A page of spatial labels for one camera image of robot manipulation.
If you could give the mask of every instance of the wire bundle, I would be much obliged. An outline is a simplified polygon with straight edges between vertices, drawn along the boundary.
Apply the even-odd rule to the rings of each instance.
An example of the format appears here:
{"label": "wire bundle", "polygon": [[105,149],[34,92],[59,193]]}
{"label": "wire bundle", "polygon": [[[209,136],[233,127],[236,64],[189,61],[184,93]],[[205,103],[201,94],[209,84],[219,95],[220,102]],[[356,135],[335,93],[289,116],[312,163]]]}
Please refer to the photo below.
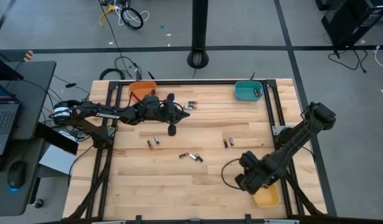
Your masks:
{"label": "wire bundle", "polygon": [[[149,19],[149,12],[143,11],[139,13],[135,9],[131,8],[131,0],[114,0],[112,7],[115,9],[115,13],[118,16],[118,25],[127,26],[131,30],[138,30],[144,26],[144,22]],[[130,22],[139,24],[138,26],[132,25]]]}

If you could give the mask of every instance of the black computer case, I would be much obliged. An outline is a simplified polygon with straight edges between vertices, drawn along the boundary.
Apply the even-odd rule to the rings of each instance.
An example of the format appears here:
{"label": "black computer case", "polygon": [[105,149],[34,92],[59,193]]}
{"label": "black computer case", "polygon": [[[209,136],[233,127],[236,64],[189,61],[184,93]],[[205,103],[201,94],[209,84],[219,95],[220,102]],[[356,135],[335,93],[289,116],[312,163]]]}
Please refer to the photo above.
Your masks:
{"label": "black computer case", "polygon": [[383,0],[337,0],[321,22],[335,47],[351,47],[382,16]]}

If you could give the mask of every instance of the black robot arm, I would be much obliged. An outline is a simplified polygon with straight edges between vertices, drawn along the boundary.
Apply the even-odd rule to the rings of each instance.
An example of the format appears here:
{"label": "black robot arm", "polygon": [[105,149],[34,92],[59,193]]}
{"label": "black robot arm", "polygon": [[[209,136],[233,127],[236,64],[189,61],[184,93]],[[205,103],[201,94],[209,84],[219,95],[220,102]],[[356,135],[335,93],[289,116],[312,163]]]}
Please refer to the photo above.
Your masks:
{"label": "black robot arm", "polygon": [[335,113],[321,103],[311,103],[302,114],[301,123],[294,128],[284,128],[275,138],[275,144],[281,146],[280,150],[262,159],[257,159],[250,151],[242,154],[239,161],[244,174],[235,178],[241,190],[254,194],[260,187],[267,187],[285,177],[292,156],[321,130],[331,129],[336,120]]}
{"label": "black robot arm", "polygon": [[57,103],[54,113],[49,117],[54,119],[58,126],[73,126],[88,134],[93,139],[93,146],[107,148],[112,140],[110,130],[104,126],[95,126],[85,118],[94,116],[100,118],[118,119],[124,124],[137,125],[143,121],[160,121],[169,123],[168,134],[176,134],[176,123],[190,116],[184,112],[181,105],[173,102],[171,93],[166,100],[159,100],[157,96],[147,96],[133,106],[116,108],[115,106],[101,105],[90,101],[79,102],[69,100]]}

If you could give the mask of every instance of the black pole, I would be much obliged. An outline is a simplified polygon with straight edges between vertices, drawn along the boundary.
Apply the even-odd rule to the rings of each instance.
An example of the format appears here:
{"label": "black pole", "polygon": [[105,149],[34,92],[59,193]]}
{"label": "black pole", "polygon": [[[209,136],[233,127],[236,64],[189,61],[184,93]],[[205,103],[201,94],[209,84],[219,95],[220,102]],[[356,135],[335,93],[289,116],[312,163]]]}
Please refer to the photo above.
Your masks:
{"label": "black pole", "polygon": [[192,46],[187,63],[192,68],[204,68],[209,57],[206,54],[206,27],[208,0],[192,0]]}

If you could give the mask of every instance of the wooden tabletop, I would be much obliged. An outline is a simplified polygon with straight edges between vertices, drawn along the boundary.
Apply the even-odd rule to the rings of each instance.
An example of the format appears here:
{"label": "wooden tabletop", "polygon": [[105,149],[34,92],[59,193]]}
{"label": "wooden tabletop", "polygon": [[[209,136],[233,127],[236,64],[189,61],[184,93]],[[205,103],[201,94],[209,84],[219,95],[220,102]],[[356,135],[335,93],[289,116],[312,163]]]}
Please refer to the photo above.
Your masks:
{"label": "wooden tabletop", "polygon": [[[277,79],[286,125],[301,121],[300,106],[292,79]],[[105,103],[108,81],[94,81],[90,101]],[[124,87],[121,106],[128,102]],[[277,191],[280,203],[272,208],[258,207],[251,195],[226,186],[220,178],[223,165],[252,151],[258,158],[274,150],[265,99],[241,102],[234,98],[233,85],[158,85],[157,95],[162,99],[175,94],[175,102],[186,105],[198,101],[191,116],[177,124],[177,134],[168,136],[168,124],[148,121],[137,126],[118,123],[114,153],[106,197],[104,220],[174,219],[241,219],[249,213],[252,218],[286,218],[281,185]],[[278,124],[273,93],[270,90],[273,112]],[[95,125],[100,118],[89,118]],[[161,144],[156,145],[154,135]],[[224,148],[223,138],[233,136],[235,146]],[[150,140],[154,149],[149,149]],[[78,155],[90,147],[90,140],[79,145]],[[204,162],[190,157],[179,159],[185,152],[200,155]],[[73,177],[64,209],[69,216],[90,189],[96,150],[80,158],[73,168]],[[294,156],[300,187],[322,212],[326,212],[312,155],[300,150]],[[242,168],[234,162],[225,170],[225,179],[236,185],[234,177]],[[297,213],[290,186],[291,202]],[[93,214],[97,214],[97,193]]]}

